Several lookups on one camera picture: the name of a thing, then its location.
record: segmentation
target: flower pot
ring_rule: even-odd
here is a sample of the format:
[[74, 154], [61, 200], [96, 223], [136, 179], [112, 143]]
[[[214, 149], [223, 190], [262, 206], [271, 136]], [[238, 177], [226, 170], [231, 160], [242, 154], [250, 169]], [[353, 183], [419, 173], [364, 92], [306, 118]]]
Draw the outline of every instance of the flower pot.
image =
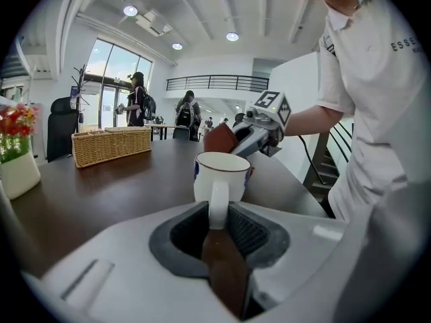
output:
[[40, 182], [39, 169], [30, 152], [0, 164], [0, 177], [9, 200], [23, 195]]

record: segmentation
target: chair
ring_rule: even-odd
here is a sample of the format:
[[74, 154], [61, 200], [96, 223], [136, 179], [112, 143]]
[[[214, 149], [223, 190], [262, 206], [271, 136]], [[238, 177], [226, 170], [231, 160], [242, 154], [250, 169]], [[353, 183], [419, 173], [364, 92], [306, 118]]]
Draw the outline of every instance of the chair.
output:
[[72, 154], [72, 134], [76, 131], [79, 110], [70, 107], [70, 97], [59, 98], [51, 105], [48, 117], [48, 163]]
[[184, 127], [175, 127], [174, 134], [172, 135], [173, 139], [190, 139], [190, 129]]

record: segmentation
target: ceiling light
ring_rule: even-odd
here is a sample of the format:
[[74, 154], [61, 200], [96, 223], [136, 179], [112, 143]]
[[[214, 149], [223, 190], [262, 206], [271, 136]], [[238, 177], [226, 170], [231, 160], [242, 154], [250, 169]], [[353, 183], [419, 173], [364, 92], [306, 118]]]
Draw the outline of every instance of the ceiling light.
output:
[[135, 6], [126, 6], [123, 12], [129, 17], [133, 17], [134, 15], [137, 15], [137, 8]]
[[238, 40], [238, 39], [239, 39], [239, 36], [238, 36], [238, 34], [237, 34], [236, 32], [229, 32], [229, 33], [226, 35], [226, 38], [227, 38], [229, 41], [231, 41], [231, 42], [235, 42], [236, 40]]
[[173, 49], [175, 49], [175, 50], [181, 50], [181, 49], [183, 49], [183, 45], [182, 45], [181, 43], [174, 43], [174, 44], [172, 45], [172, 47], [173, 47]]

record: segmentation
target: glass door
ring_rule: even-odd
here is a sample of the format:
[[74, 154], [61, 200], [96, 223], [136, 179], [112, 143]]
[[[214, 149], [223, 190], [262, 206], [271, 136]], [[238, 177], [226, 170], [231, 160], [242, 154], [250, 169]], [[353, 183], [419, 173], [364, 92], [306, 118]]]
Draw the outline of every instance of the glass door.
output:
[[99, 111], [101, 129], [114, 126], [114, 105], [117, 90], [116, 87], [105, 85], [102, 87], [102, 101]]
[[[118, 88], [117, 93], [117, 104], [115, 107], [117, 107], [120, 104], [124, 104], [124, 106], [127, 106], [128, 99], [127, 96], [130, 94], [130, 91], [127, 89], [121, 89]], [[115, 121], [117, 124], [117, 127], [127, 127], [127, 114], [124, 111], [121, 115], [117, 115], [117, 120]]]

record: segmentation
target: dark wooden countertop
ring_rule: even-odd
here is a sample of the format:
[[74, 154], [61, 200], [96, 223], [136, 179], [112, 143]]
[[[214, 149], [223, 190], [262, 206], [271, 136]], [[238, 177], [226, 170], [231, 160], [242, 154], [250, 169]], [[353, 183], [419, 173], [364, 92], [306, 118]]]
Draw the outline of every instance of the dark wooden countertop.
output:
[[[80, 170], [71, 157], [40, 166], [41, 183], [2, 212], [23, 267], [39, 277], [111, 225], [193, 202], [193, 162], [202, 150], [201, 143], [174, 139]], [[255, 172], [243, 201], [326, 217], [277, 159], [256, 153], [249, 160]]]

